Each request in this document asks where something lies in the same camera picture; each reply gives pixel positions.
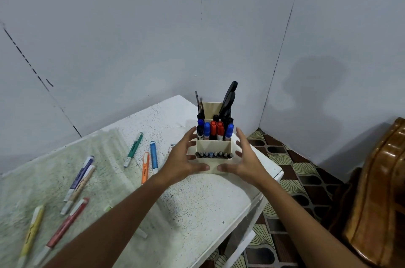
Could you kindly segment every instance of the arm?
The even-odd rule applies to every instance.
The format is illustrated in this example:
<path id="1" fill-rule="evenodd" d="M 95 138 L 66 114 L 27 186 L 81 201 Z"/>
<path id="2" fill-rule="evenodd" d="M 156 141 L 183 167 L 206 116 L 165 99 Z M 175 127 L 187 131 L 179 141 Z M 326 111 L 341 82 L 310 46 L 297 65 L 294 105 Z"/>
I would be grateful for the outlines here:
<path id="1" fill-rule="evenodd" d="M 366 267 L 340 241 L 322 227 L 275 181 L 260 163 L 242 131 L 237 128 L 243 151 L 241 163 L 222 164 L 218 170 L 230 172 L 257 187 L 273 206 L 298 253 L 308 268 Z"/>
<path id="2" fill-rule="evenodd" d="M 172 149 L 165 165 L 141 187 L 126 197 L 68 243 L 44 268 L 110 268 L 134 235 L 149 209 L 172 184 L 209 166 L 190 163 L 186 155 L 196 142 L 191 128 Z"/>

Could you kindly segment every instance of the white wall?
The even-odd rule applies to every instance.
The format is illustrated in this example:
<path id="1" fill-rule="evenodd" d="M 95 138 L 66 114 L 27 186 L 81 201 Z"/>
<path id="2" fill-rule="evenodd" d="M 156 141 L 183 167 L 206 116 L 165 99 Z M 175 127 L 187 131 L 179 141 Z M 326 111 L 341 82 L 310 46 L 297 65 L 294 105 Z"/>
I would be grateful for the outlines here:
<path id="1" fill-rule="evenodd" d="M 293 0 L 0 3 L 0 19 L 86 135 L 177 94 L 220 102 L 233 80 L 236 125 L 252 132 Z"/>
<path id="2" fill-rule="evenodd" d="M 79 139 L 0 27 L 0 173 Z"/>
<path id="3" fill-rule="evenodd" d="M 260 127 L 341 179 L 405 116 L 405 0 L 295 0 Z"/>

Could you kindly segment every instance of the brown wooden furniture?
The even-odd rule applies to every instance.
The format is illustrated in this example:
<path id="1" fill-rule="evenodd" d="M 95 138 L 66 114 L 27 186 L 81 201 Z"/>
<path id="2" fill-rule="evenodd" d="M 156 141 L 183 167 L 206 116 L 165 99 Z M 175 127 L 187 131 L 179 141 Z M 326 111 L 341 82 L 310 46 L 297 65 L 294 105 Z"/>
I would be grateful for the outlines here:
<path id="1" fill-rule="evenodd" d="M 322 223 L 367 263 L 405 267 L 404 186 L 405 120 L 398 118 L 363 169 L 337 190 Z"/>

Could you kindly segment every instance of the green highlighter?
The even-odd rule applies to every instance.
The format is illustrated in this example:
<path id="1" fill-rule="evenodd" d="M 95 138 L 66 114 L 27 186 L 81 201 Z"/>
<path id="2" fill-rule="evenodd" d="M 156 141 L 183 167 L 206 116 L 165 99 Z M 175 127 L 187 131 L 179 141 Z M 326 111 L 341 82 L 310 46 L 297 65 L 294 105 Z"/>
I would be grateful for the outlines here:
<path id="1" fill-rule="evenodd" d="M 124 168 L 128 167 L 132 158 L 134 158 L 135 152 L 139 147 L 139 143 L 142 141 L 142 137 L 143 137 L 143 133 L 138 133 L 138 135 L 136 136 L 135 142 L 132 145 L 132 148 L 128 153 L 127 159 L 125 160 Z"/>

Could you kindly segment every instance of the yellow highlighter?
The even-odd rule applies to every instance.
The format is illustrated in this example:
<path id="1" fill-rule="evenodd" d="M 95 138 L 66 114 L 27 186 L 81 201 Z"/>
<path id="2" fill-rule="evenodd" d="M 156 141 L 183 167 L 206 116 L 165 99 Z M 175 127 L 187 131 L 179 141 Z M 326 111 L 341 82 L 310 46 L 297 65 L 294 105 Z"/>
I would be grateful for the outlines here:
<path id="1" fill-rule="evenodd" d="M 24 241 L 23 249 L 21 250 L 20 258 L 18 259 L 17 268 L 23 268 L 27 261 L 28 253 L 34 243 L 36 233 L 38 232 L 39 225 L 42 221 L 45 206 L 41 205 L 35 208 L 34 215 L 32 216 L 30 228 Z"/>

